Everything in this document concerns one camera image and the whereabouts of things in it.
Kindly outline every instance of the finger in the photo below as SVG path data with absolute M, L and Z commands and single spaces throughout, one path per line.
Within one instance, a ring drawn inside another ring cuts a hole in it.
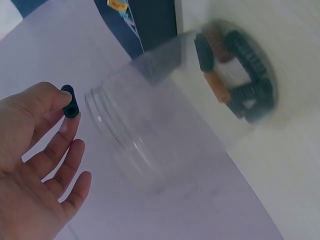
M 68 221 L 76 215 L 86 200 L 90 190 L 91 178 L 92 176 L 90 172 L 84 171 L 81 173 L 79 178 L 76 180 L 71 193 L 61 203 Z
M 80 118 L 81 114 L 75 118 L 64 118 L 59 131 L 53 136 L 45 149 L 26 162 L 40 179 L 47 176 L 59 164 L 75 138 Z
M 69 92 L 60 91 L 49 82 L 39 82 L 21 93 L 7 97 L 5 102 L 37 122 L 45 113 L 58 111 L 71 100 Z
M 40 121 L 35 124 L 28 150 L 36 145 L 36 143 L 39 142 L 39 140 L 42 139 L 42 137 L 60 121 L 63 115 L 64 112 L 62 110 L 50 111 L 43 115 Z
M 46 185 L 57 199 L 59 199 L 69 187 L 79 168 L 84 151 L 85 143 L 80 139 L 74 140 L 70 145 L 63 164 L 59 167 L 54 177 L 44 182 L 44 185 Z

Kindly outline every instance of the hand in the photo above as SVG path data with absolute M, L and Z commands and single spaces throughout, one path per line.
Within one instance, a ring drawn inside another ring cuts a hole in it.
M 68 92 L 48 82 L 0 101 L 0 240 L 50 240 L 85 201 L 91 174 L 83 172 L 70 195 L 64 194 L 80 165 L 85 144 L 74 140 L 80 114 L 65 118 L 46 148 L 23 163 L 31 149 L 63 116 Z M 43 182 L 67 155 L 54 177 Z

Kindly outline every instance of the transparent container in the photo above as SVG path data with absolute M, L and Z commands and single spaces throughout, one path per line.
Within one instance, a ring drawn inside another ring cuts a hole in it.
M 219 20 L 146 52 L 92 88 L 85 102 L 116 143 L 123 172 L 158 192 L 266 121 L 278 98 L 275 80 L 258 44 Z

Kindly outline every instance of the brown tube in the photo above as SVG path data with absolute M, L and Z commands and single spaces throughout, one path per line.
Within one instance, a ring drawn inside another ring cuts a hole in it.
M 233 59 L 233 55 L 227 50 L 224 43 L 224 35 L 220 28 L 211 24 L 203 29 L 203 33 L 219 63 L 227 63 Z
M 230 92 L 215 71 L 205 72 L 204 77 L 219 103 L 229 103 L 231 101 Z

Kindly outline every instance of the sticker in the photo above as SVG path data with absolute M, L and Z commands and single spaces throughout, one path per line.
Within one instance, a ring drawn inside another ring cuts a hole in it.
M 128 9 L 128 4 L 120 0 L 107 0 L 106 4 L 120 13 L 125 13 Z

